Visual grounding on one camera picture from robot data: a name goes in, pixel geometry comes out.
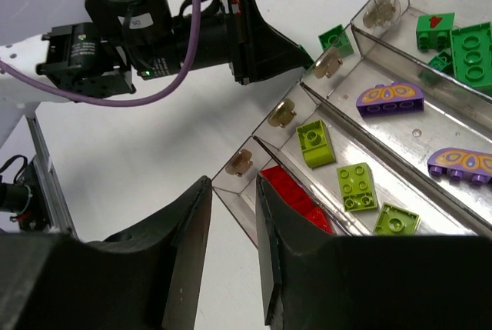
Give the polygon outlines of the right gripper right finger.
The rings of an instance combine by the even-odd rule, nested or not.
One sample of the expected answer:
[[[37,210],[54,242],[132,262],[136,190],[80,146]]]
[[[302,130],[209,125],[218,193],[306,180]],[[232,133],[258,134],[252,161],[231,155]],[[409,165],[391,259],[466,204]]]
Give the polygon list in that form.
[[[265,324],[272,329],[489,329],[491,241],[329,235],[256,179]]]

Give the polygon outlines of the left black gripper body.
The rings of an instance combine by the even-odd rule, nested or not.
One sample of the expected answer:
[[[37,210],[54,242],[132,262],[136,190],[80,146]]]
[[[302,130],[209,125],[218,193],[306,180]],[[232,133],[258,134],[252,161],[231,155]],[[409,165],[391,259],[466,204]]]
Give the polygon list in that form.
[[[242,85],[254,78],[254,0],[209,1],[201,11],[201,24],[193,70],[228,64],[234,80]],[[191,30],[191,15],[185,9],[191,0],[184,0],[172,19],[173,32],[168,43],[168,74],[176,75],[184,64]]]

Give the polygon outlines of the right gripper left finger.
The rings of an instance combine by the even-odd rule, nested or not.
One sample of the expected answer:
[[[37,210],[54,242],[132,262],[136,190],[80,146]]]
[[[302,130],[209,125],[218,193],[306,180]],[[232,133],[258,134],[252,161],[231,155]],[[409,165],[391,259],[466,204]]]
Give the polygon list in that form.
[[[191,329],[211,220],[203,176],[105,240],[1,236],[3,329]]]

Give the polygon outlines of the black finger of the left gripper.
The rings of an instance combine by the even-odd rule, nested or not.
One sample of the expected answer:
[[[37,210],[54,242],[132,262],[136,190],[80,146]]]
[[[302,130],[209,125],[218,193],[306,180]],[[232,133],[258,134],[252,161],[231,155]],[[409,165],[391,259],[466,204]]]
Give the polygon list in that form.
[[[301,45],[264,20],[256,0],[245,0],[245,22],[250,82],[262,82],[294,68],[309,68],[314,63]]]

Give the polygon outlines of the green lego brick top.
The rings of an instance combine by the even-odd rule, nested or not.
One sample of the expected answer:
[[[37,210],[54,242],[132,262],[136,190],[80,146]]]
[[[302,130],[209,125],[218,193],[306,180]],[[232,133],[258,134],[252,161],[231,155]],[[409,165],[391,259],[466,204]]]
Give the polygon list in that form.
[[[318,36],[323,51],[330,47],[335,47],[342,58],[346,58],[354,53],[350,39],[344,30],[344,26],[339,24]]]

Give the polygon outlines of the lime lego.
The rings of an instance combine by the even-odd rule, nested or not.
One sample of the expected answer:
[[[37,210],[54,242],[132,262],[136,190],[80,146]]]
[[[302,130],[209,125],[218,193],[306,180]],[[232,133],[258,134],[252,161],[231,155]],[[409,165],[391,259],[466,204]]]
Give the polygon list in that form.
[[[331,137],[325,123],[318,119],[296,128],[301,155],[309,168],[336,162]]]

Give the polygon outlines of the lime lego brick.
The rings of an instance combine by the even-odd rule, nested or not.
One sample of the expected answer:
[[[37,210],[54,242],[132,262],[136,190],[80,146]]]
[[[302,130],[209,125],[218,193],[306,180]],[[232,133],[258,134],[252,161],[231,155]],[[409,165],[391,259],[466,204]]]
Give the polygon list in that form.
[[[373,232],[375,235],[413,235],[420,220],[418,214],[385,202]]]
[[[360,212],[378,208],[374,179],[365,163],[337,168],[341,201],[346,212]]]

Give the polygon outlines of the red long lego brick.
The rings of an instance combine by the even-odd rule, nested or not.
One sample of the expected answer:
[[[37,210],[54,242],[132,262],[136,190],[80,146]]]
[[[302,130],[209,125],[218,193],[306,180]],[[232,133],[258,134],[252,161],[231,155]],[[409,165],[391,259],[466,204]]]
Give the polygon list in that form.
[[[279,165],[261,171],[283,200],[301,215],[307,215],[316,205],[304,189]]]

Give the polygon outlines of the purple curved lego piece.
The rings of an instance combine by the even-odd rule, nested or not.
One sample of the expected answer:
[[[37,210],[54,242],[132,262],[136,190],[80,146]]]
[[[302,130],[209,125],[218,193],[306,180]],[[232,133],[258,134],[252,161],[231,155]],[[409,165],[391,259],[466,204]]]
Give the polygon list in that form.
[[[362,92],[356,101],[361,117],[422,112],[424,93],[415,84],[393,82],[390,85],[376,85]]]

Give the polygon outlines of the purple lego base brick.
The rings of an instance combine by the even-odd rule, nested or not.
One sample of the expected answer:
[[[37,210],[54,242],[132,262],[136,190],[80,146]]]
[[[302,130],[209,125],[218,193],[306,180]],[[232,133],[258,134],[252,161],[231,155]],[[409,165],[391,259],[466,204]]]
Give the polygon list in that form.
[[[447,175],[455,182],[468,180],[473,185],[487,185],[491,183],[491,153],[442,148],[427,160],[427,170],[436,178]]]

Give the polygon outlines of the green long lego brick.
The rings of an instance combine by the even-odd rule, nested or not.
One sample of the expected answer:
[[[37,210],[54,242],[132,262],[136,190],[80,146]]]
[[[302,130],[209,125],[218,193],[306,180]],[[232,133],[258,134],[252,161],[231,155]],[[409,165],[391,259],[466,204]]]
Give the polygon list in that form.
[[[491,23],[453,29],[450,48],[456,80],[491,96]]]

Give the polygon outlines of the red curved lego piece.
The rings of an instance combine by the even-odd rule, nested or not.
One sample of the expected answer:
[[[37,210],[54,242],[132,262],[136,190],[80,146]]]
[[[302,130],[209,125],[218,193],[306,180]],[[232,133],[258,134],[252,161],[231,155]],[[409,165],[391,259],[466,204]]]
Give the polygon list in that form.
[[[314,207],[304,217],[326,233],[333,234],[331,223],[320,207]]]

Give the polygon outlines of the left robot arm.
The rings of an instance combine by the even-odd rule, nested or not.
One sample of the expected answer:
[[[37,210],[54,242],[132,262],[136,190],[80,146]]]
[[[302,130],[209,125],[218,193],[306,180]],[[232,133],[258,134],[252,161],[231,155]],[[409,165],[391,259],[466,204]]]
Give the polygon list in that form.
[[[228,65],[241,85],[308,68],[304,48],[269,25],[256,0],[85,0],[89,21],[1,48],[1,138],[43,102],[149,105],[194,70]]]

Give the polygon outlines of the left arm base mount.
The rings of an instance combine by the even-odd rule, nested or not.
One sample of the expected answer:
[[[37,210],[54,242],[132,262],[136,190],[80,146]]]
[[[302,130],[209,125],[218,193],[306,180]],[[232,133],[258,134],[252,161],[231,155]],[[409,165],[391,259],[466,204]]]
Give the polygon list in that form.
[[[3,173],[18,160],[22,165],[13,181],[4,182]],[[28,162],[24,155],[13,155],[1,166],[1,212],[9,213],[9,221],[23,232],[41,232],[50,226],[34,162]]]

